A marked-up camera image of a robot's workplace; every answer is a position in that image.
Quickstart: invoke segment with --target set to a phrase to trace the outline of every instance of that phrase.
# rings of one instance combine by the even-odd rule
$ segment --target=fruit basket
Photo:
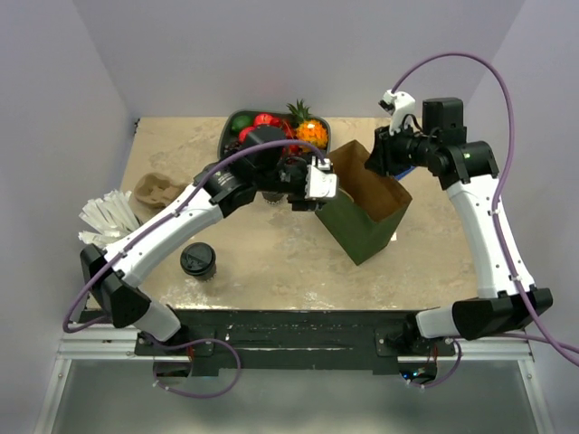
[[[228,151],[241,147],[247,133],[263,124],[281,128],[287,138],[304,140],[324,153],[329,152],[330,129],[326,120],[310,115],[309,107],[303,99],[297,101],[295,106],[288,104],[288,109],[287,113],[258,110],[239,110],[233,113],[225,122],[219,139],[218,157],[223,158]],[[289,146],[285,150],[289,156],[299,156],[306,152],[309,149],[298,145]]]

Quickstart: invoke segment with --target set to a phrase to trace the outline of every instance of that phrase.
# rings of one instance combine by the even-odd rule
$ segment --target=green box
[[[394,178],[364,168],[370,154],[356,140],[327,156],[339,178],[340,194],[316,215],[360,265],[388,245],[413,198]]]

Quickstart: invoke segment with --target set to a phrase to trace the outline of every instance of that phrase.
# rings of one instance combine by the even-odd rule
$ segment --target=green vegetable
[[[240,115],[233,118],[232,121],[232,132],[237,135],[242,129],[251,127],[253,125],[253,118],[247,115]]]

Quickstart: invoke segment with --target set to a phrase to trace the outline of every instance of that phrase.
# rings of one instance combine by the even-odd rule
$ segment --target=bundle of white plastic forks
[[[114,190],[102,199],[90,199],[79,217],[97,232],[79,232],[79,240],[104,248],[136,230],[140,224],[128,206],[131,192]]]

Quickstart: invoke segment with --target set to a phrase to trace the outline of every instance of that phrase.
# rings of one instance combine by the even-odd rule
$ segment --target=table
[[[179,182],[217,158],[225,118],[142,118],[121,188],[148,172]],[[383,118],[328,118],[332,148],[357,139],[368,149]],[[397,241],[357,267],[314,213],[254,203],[197,234],[212,245],[217,274],[200,283],[180,268],[181,249],[141,289],[175,308],[424,309],[476,296],[472,258],[460,219],[425,169],[403,179],[413,196]],[[153,213],[131,199],[142,220]]]

